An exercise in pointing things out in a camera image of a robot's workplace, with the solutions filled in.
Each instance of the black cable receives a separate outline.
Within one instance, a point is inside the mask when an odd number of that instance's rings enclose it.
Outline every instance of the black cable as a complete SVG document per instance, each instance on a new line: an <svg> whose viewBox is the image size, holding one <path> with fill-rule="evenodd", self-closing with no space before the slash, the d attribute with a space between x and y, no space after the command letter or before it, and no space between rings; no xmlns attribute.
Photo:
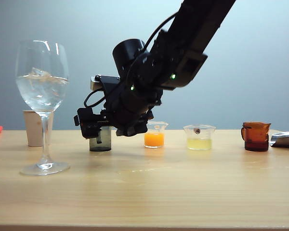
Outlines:
<svg viewBox="0 0 289 231"><path fill-rule="evenodd" d="M87 97L86 97L86 99L85 99L85 101L83 102L83 105L85 106L85 107L92 107L92 105L87 105L87 101L88 101L88 99L94 94L94 93L96 93L96 92L98 92L98 91L102 91L103 90L103 88L98 88L98 89L95 89L94 91L92 91Z"/></svg>
<svg viewBox="0 0 289 231"><path fill-rule="evenodd" d="M176 15L177 15L178 12L174 13L173 15L171 15L170 17L168 17L164 22L162 22L156 29L155 31L152 33L152 35L150 36L150 38L148 39L148 41L145 43L144 45L144 48L142 49L142 52L144 52L148 46L149 46L149 43L151 42L151 40L153 39L153 37L155 36L155 34L168 22L170 21L172 18L174 18Z"/></svg>

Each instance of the wine glass stem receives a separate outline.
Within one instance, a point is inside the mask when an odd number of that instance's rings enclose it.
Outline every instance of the wine glass stem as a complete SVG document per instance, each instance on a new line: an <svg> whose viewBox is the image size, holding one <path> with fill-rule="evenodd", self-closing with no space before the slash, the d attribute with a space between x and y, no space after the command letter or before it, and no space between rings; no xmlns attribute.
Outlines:
<svg viewBox="0 0 289 231"><path fill-rule="evenodd" d="M42 125L43 125L43 152L42 157L40 159L40 163L50 163L52 159L49 155L48 148L48 115L41 115Z"/></svg>

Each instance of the dark glass cup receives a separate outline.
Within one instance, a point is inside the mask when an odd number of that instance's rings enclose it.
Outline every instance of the dark glass cup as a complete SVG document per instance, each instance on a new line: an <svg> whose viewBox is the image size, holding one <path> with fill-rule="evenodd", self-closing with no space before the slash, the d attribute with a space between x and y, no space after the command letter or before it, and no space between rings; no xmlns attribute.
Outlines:
<svg viewBox="0 0 289 231"><path fill-rule="evenodd" d="M254 152L268 151L270 125L262 122L244 122L241 135L245 141L245 149Z"/></svg>

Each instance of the wine glass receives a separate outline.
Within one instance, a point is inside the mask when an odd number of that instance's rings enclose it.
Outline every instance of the wine glass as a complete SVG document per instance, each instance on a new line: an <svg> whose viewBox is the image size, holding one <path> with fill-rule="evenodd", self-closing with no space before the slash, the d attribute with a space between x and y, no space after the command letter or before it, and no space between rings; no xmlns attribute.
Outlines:
<svg viewBox="0 0 289 231"><path fill-rule="evenodd" d="M68 86L64 47L47 40L21 41L16 59L16 83L24 101L42 120L43 151L40 161L21 170L26 175L48 175L69 168L55 162L48 149L48 116L61 104Z"/></svg>

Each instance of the small glass beaker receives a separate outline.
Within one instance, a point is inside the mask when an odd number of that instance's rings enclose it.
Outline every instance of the small glass beaker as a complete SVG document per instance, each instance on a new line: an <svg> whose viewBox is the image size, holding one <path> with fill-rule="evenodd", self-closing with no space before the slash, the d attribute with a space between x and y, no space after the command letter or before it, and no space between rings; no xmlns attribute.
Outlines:
<svg viewBox="0 0 289 231"><path fill-rule="evenodd" d="M144 134L144 146L146 148L160 148L164 146L164 130L168 126L166 122L147 123L148 131Z"/></svg>
<svg viewBox="0 0 289 231"><path fill-rule="evenodd" d="M241 135L245 141L245 149L254 152L268 151L270 125L263 122L244 122Z"/></svg>
<svg viewBox="0 0 289 231"><path fill-rule="evenodd" d="M209 150L212 148L211 134L216 127L211 125L187 125L183 127L187 135L187 148L192 150Z"/></svg>
<svg viewBox="0 0 289 231"><path fill-rule="evenodd" d="M89 149L92 152L111 150L111 126L101 127L98 137L89 140Z"/></svg>

